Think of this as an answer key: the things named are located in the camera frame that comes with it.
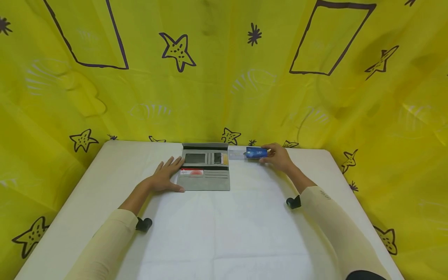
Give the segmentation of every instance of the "black clip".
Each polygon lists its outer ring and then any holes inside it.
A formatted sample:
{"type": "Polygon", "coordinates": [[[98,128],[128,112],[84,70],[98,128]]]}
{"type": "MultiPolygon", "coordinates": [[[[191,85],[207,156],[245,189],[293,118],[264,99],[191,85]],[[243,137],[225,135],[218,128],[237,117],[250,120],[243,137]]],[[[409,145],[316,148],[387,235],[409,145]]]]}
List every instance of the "black clip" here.
{"type": "Polygon", "coordinates": [[[296,198],[288,198],[286,200],[286,204],[291,209],[299,208],[300,206],[302,206],[302,203],[300,202],[300,195],[296,196],[296,198]]]}
{"type": "Polygon", "coordinates": [[[135,226],[135,230],[141,231],[146,233],[149,228],[152,226],[152,220],[150,218],[146,218],[145,220],[142,220],[138,218],[137,226],[135,226]]]}

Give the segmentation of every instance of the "rectangle drawing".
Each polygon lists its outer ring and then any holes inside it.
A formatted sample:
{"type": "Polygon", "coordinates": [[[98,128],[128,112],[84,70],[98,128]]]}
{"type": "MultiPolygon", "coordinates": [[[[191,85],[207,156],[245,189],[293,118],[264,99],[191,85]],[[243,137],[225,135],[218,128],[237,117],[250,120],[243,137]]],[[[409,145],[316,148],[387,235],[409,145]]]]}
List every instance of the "rectangle drawing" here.
{"type": "Polygon", "coordinates": [[[375,7],[317,0],[289,72],[330,76],[375,7]]]}
{"type": "Polygon", "coordinates": [[[129,69],[109,0],[43,1],[77,63],[129,69]]]}

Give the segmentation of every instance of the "wrist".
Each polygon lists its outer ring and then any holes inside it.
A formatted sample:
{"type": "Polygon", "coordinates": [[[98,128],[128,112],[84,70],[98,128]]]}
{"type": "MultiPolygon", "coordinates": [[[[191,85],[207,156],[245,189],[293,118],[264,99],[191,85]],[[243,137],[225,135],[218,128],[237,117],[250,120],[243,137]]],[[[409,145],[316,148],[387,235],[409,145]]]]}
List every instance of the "wrist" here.
{"type": "Polygon", "coordinates": [[[144,189],[146,191],[152,191],[154,188],[154,180],[152,177],[148,177],[145,180],[141,181],[137,187],[140,189],[144,189]]]}
{"type": "Polygon", "coordinates": [[[286,174],[286,175],[288,175],[289,177],[292,175],[292,174],[294,174],[294,173],[297,173],[297,172],[301,172],[301,170],[299,169],[299,167],[297,167],[294,163],[290,163],[290,164],[288,164],[288,166],[286,167],[286,169],[285,169],[285,171],[284,171],[284,173],[286,174]]]}

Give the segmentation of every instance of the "arm sleeve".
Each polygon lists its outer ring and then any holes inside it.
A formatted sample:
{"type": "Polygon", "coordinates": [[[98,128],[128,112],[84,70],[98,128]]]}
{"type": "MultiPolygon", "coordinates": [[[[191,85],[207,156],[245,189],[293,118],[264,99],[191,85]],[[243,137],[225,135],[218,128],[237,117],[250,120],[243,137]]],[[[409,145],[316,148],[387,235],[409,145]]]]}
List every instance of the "arm sleeve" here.
{"type": "Polygon", "coordinates": [[[337,255],[343,279],[353,271],[370,271],[390,279],[370,242],[345,211],[318,186],[300,195],[302,207],[322,229],[337,255]]]}
{"type": "Polygon", "coordinates": [[[137,217],[117,209],[95,233],[65,280],[106,280],[110,269],[135,232],[137,217]]]}

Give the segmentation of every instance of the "white table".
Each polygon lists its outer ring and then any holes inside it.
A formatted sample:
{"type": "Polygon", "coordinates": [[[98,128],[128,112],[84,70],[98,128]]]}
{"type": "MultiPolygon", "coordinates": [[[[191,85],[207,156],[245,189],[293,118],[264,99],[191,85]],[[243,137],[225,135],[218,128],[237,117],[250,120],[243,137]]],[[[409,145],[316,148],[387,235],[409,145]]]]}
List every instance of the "white table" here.
{"type": "MultiPolygon", "coordinates": [[[[243,150],[243,146],[229,149],[243,150]]],[[[109,141],[25,263],[17,280],[61,280],[90,238],[179,143],[109,141]]],[[[372,243],[393,279],[403,279],[328,151],[289,149],[294,163],[338,202],[372,243]]],[[[302,209],[291,182],[256,162],[231,160],[230,191],[187,191],[152,198],[111,279],[338,279],[326,237],[302,209]]]]}

